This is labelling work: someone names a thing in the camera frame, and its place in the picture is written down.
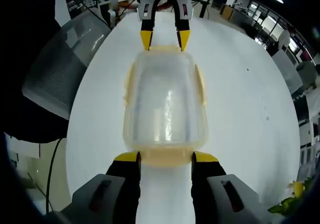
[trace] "white table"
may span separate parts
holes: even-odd
[[[156,13],[152,46],[178,46],[174,15]],[[122,137],[124,85],[143,50],[140,22],[129,14],[104,41],[88,67],[70,116],[66,171],[72,194],[126,152]],[[186,51],[206,83],[208,141],[228,174],[274,204],[299,169],[299,127],[286,83],[267,52],[242,33],[193,18]],[[191,167],[141,167],[136,223],[194,223]]]

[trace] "wall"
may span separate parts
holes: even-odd
[[[242,3],[242,7],[247,7],[250,3],[250,0],[236,0],[237,3],[241,2]]]

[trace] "cable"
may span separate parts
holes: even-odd
[[[44,195],[45,199],[47,200],[47,196],[46,194],[41,190],[41,188],[38,186],[38,184],[34,181],[34,179],[31,177],[30,173],[27,172],[28,176],[30,177],[31,181],[33,182],[33,184],[35,185],[35,187],[42,193],[42,195]],[[54,209],[52,208],[51,202],[49,200],[49,205],[51,207],[51,210],[53,211]]]
[[[121,17],[121,15],[123,15],[123,13],[126,11],[126,9],[134,2],[135,0],[132,0],[122,11],[122,13],[119,15],[119,17]]]
[[[199,3],[199,1],[195,2],[195,4],[192,5],[192,7],[194,7],[195,5],[197,5]]]
[[[109,29],[112,30],[112,28],[107,24],[107,22],[105,22],[102,18],[100,18],[98,15],[96,15],[90,8],[88,8],[88,6],[86,6],[85,3],[84,3],[82,0],[80,0],[80,3],[82,3],[82,5],[83,5],[87,10],[90,11],[90,13],[92,13],[95,17],[97,17],[98,19],[100,19]]]
[[[210,18],[210,14],[209,14],[208,6],[206,7],[206,9],[207,9],[207,12],[208,12],[208,20],[209,20],[209,18]]]
[[[58,142],[56,143],[55,149],[53,151],[52,158],[51,158],[51,163],[50,163],[50,168],[49,168],[48,180],[46,182],[46,196],[45,196],[45,212],[46,213],[49,213],[49,194],[50,194],[50,179],[51,179],[51,173],[52,173],[52,166],[54,164],[56,151],[57,151],[57,148],[58,148],[59,143],[61,142],[61,140],[62,140],[62,138],[60,138],[58,140]]]

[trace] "person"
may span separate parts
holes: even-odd
[[[118,0],[118,14],[121,16],[120,18],[123,18],[125,15],[127,15],[130,12],[135,12],[137,7],[139,5],[139,2],[137,0]],[[168,8],[170,8],[172,4],[168,2],[167,0],[160,0],[157,11],[163,11]]]
[[[278,50],[283,49],[286,51],[290,44],[290,37],[295,33],[295,29],[292,26],[288,26],[287,29],[285,29],[278,38]]]
[[[288,26],[279,36],[278,41],[269,45],[266,49],[270,56],[274,56],[280,49],[286,51],[290,44],[290,36],[295,33],[295,29],[292,26]]]
[[[118,15],[123,18],[128,13],[136,12],[138,5],[137,0],[118,0]]]

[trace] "transparent plastic box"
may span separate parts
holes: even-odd
[[[144,51],[125,86],[125,144],[154,166],[189,162],[208,134],[204,82],[192,57],[176,48]]]

